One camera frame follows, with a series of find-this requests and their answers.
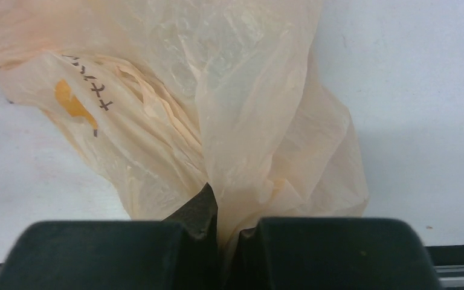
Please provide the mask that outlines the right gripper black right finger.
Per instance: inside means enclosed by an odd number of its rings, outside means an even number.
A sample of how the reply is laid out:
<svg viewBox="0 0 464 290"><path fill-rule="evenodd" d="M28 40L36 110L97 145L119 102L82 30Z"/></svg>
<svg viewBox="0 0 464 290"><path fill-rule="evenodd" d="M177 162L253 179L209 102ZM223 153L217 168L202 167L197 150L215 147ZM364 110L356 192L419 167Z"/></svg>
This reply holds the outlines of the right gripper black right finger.
<svg viewBox="0 0 464 290"><path fill-rule="evenodd" d="M226 289L440 289L405 222L266 217L240 233Z"/></svg>

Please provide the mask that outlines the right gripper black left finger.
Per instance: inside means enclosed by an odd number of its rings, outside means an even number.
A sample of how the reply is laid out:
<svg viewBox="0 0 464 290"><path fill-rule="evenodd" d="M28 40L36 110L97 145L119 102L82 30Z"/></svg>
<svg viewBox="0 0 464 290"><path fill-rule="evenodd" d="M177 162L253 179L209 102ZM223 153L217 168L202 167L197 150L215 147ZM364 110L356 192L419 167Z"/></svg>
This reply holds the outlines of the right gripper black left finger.
<svg viewBox="0 0 464 290"><path fill-rule="evenodd" d="M209 185L161 221L45 221L0 269L0 289L217 289L217 204Z"/></svg>

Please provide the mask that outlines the translucent orange plastic bag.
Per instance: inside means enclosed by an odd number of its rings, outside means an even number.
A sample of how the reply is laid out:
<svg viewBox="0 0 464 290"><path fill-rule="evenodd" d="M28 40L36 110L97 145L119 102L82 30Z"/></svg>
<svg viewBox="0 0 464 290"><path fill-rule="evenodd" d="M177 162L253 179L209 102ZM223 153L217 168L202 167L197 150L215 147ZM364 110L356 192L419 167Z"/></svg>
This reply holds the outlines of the translucent orange plastic bag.
<svg viewBox="0 0 464 290"><path fill-rule="evenodd" d="M360 216L350 112L312 47L321 1L0 1L0 87L163 219L205 184L229 264L266 216Z"/></svg>

